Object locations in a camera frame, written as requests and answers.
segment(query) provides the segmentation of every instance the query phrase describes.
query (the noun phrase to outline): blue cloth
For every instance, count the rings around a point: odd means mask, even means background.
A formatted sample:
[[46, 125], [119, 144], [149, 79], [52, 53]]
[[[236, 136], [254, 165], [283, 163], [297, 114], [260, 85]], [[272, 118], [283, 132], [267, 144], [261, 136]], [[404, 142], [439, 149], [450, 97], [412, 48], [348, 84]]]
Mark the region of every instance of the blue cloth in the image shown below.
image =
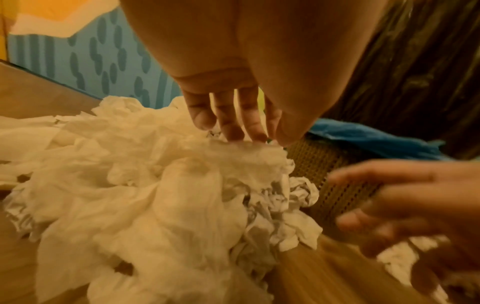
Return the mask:
[[416, 160], [454, 160], [440, 152], [443, 141], [426, 142], [398, 137], [361, 124], [318, 119], [309, 131], [333, 141], [349, 142], [383, 158]]

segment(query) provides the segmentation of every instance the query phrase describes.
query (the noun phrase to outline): finger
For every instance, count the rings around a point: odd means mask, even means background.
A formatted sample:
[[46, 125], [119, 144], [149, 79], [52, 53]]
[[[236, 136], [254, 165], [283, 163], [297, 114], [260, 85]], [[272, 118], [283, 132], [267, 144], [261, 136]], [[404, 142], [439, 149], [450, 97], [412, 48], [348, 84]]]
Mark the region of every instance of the finger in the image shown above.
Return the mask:
[[402, 184], [381, 188], [361, 210], [370, 216], [475, 222], [480, 216], [480, 180]]
[[252, 141], [266, 142], [267, 135], [260, 121], [258, 86], [238, 89], [238, 104], [245, 130]]
[[360, 246], [360, 250], [366, 257], [373, 258], [409, 237], [431, 236], [440, 233], [437, 226], [424, 218], [389, 221], [376, 228]]
[[431, 294], [448, 275], [454, 272], [478, 271], [480, 267], [451, 243], [426, 251], [411, 268], [412, 286]]
[[282, 112], [275, 131], [275, 138], [281, 146], [287, 147], [302, 138], [316, 120], [317, 117], [304, 117]]
[[365, 231], [383, 222], [385, 222], [384, 219], [365, 214], [360, 208], [344, 213], [336, 218], [337, 227], [344, 232]]
[[217, 117], [210, 105], [208, 94], [193, 94], [182, 90], [193, 124], [201, 130], [210, 130], [217, 122]]
[[216, 116], [221, 132], [229, 141], [242, 140], [245, 137], [242, 128], [237, 121], [234, 106], [234, 92], [225, 91], [213, 94], [216, 108]]
[[480, 165], [466, 161], [372, 160], [338, 169], [328, 175], [328, 182], [433, 182], [469, 178], [479, 173]]
[[277, 131], [282, 111], [273, 104], [267, 95], [265, 95], [265, 116], [268, 136], [271, 139], [276, 139], [275, 132]]

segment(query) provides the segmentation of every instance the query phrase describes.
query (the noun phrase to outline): pile of tissues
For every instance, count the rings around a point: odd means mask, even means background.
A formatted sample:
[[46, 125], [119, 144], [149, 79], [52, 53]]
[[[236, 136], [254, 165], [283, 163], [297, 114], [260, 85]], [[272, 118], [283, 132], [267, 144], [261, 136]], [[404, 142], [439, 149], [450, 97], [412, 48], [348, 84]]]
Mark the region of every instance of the pile of tissues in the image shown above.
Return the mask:
[[[383, 264], [385, 270], [396, 278], [400, 283], [411, 286], [411, 270], [423, 252], [438, 247], [440, 243], [448, 242], [444, 236], [436, 237], [411, 237], [407, 241], [394, 245], [382, 252], [377, 260]], [[460, 289], [470, 298], [479, 298], [480, 295], [480, 273], [455, 273], [450, 275], [431, 297], [440, 304], [452, 303], [444, 287], [451, 286]]]
[[318, 189], [289, 177], [282, 147], [198, 130], [182, 97], [160, 110], [107, 97], [92, 112], [0, 118], [4, 208], [40, 240], [39, 302], [89, 284], [92, 304], [270, 303], [276, 253], [317, 247], [300, 208]]

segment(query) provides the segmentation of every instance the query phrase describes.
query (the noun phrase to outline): blue wall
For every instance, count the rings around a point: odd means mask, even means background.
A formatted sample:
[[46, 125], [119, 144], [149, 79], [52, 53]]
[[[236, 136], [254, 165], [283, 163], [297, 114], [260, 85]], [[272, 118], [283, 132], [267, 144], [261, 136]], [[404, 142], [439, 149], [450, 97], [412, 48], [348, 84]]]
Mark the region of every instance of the blue wall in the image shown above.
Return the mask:
[[158, 109], [181, 95], [120, 8], [68, 39], [10, 35], [8, 54], [15, 65], [98, 98], [130, 96]]

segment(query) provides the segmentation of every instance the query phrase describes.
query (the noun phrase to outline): wooden table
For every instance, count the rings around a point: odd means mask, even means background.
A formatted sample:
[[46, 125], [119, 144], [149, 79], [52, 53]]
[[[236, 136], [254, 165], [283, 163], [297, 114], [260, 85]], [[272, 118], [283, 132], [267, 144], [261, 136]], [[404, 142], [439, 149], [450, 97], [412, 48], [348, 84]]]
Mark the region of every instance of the wooden table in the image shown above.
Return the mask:
[[[74, 115], [98, 104], [91, 97], [2, 64], [0, 79], [2, 116]], [[36, 249], [36, 244], [18, 239], [13, 226], [0, 216], [0, 304], [36, 303]], [[317, 251], [300, 246], [280, 255], [269, 283], [275, 302], [280, 304], [433, 303], [401, 286], [351, 246], [326, 236], [320, 238]], [[85, 288], [49, 301], [87, 302]]]

